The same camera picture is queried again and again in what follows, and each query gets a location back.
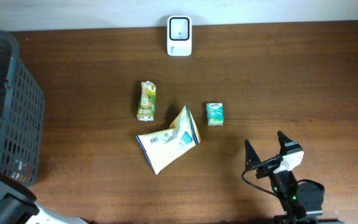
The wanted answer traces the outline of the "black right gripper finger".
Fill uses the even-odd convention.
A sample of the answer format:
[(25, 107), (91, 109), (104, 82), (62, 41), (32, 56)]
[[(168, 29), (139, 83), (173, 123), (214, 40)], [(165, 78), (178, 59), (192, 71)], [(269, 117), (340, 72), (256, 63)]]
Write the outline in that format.
[(254, 170), (258, 168), (261, 161), (259, 156), (256, 154), (254, 148), (250, 144), (250, 142), (246, 139), (244, 141), (245, 144), (245, 150), (246, 150), (246, 164), (245, 169), (246, 170)]
[(281, 131), (278, 131), (277, 135), (280, 144), (280, 154), (291, 154), (298, 151), (298, 143), (296, 141), (292, 141)]

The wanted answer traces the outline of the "yellow white snack bag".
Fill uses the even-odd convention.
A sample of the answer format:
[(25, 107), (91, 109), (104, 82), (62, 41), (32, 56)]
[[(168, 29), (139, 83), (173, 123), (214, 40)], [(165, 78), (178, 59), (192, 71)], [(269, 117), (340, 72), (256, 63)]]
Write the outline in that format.
[(155, 175), (201, 142), (200, 133), (187, 104), (168, 129), (138, 135), (135, 138)]

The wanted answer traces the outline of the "green white juice carton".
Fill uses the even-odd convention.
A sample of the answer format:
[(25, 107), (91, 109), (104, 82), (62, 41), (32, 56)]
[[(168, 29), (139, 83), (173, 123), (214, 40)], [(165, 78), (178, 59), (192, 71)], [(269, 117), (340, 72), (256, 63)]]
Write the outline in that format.
[(155, 117), (156, 86), (151, 81), (141, 82), (141, 96), (137, 108), (139, 121), (153, 121)]

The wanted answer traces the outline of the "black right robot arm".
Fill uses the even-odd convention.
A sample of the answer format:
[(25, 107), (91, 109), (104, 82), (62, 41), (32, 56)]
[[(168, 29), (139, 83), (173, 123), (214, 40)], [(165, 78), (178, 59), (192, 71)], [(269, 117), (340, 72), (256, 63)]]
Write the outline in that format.
[[(318, 217), (323, 214), (325, 188), (313, 180), (295, 178), (293, 169), (303, 160), (303, 148), (281, 131), (277, 136), (280, 152), (265, 161), (260, 160), (248, 140), (244, 141), (246, 162), (242, 180), (279, 200), (285, 214), (274, 216), (274, 223), (318, 223)], [(245, 174), (252, 170), (256, 171), (257, 179), (268, 177), (272, 189), (266, 190), (249, 182)]]

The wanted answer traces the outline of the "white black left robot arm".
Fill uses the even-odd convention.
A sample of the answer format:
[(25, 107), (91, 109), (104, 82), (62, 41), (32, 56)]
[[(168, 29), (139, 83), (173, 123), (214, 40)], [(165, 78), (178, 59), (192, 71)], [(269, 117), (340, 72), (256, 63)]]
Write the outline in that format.
[(25, 186), (0, 174), (0, 224), (83, 223), (83, 218), (67, 217), (43, 208)]

